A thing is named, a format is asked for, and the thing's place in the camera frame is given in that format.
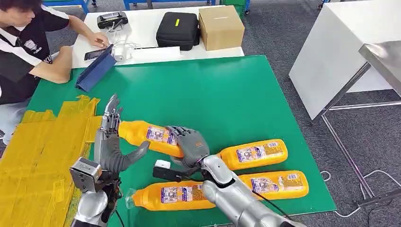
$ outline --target smartphone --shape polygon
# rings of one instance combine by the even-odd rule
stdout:
[[[85,61],[88,61],[88,60],[96,59],[96,58],[98,58],[105,50],[106,50],[106,49],[101,49],[101,50],[97,50],[97,51],[87,52],[87,53],[85,54],[84,60],[85,60]]]

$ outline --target plastic bottle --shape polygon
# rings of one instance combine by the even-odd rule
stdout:
[[[283,140],[273,139],[229,147],[218,155],[229,169],[237,170],[283,162],[288,151]]]
[[[164,127],[145,121],[123,121],[118,132],[120,137],[132,145],[139,146],[143,141],[149,140],[151,150],[183,157],[174,136]],[[229,169],[237,170],[283,162],[288,157],[288,151],[282,140],[273,139],[229,147],[218,155]]]
[[[139,146],[143,141],[148,140],[151,150],[174,157],[183,157],[173,134],[165,127],[149,124],[145,121],[123,121],[120,123],[118,134],[132,145]]]
[[[282,171],[241,175],[239,178],[251,189],[269,200],[292,199],[308,194],[309,186],[300,171]],[[215,205],[209,202],[202,191],[202,182],[183,181],[154,183],[148,187],[131,191],[125,198],[127,208],[134,206],[148,210],[199,210]]]

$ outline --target green table mat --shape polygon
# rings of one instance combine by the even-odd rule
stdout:
[[[309,194],[274,202],[288,214],[336,209],[265,56],[117,66],[89,93],[74,88],[82,71],[73,70],[72,80],[67,84],[42,80],[28,109],[51,109],[58,114],[63,101],[85,94],[101,98],[97,108],[97,114],[101,115],[108,99],[117,93],[120,106],[124,107],[123,120],[194,128],[203,134],[212,154],[233,145],[280,138],[288,148],[285,162],[236,171],[237,174],[302,171],[308,179]],[[121,140],[123,153],[134,148]],[[149,151],[121,173],[123,191],[163,182],[152,176],[152,168],[157,159],[168,161],[169,158]],[[155,212],[137,207],[127,210],[124,200],[119,200],[118,210],[127,227],[199,227],[229,222],[218,208]],[[116,215],[112,216],[109,226],[121,226]]]

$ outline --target gray carpet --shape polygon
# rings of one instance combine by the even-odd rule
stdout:
[[[288,73],[300,51],[319,11],[320,0],[252,0],[250,13],[244,18],[245,35],[243,49],[246,55],[265,54],[273,68],[288,104],[321,171],[329,171],[331,180],[326,185],[337,204],[339,212],[348,214],[363,198],[359,183],[347,164],[337,144],[322,121],[312,125],[309,116],[288,78]],[[206,3],[155,3],[154,8],[203,6]],[[131,9],[146,9],[138,4]],[[69,14],[84,18],[78,8],[61,8]],[[99,0],[98,8],[91,12],[124,10],[122,0]],[[51,50],[61,45],[72,45],[76,34],[65,29],[48,34]],[[347,94],[341,104],[392,101],[400,98],[393,91]],[[336,111],[327,114],[343,143],[354,157],[363,174],[381,169],[401,182],[401,130],[398,127],[401,106],[379,107],[364,110]],[[375,193],[397,189],[397,185],[381,173],[367,181]],[[333,212],[297,216],[309,227],[401,226],[401,199],[361,209],[349,218],[338,217]]]

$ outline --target yellow tape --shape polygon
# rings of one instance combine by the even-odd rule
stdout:
[[[58,117],[51,111],[25,113],[0,160],[0,226],[70,225],[66,215],[79,193],[73,193],[69,168],[88,156],[101,122],[94,117],[99,99],[77,98],[64,102]]]

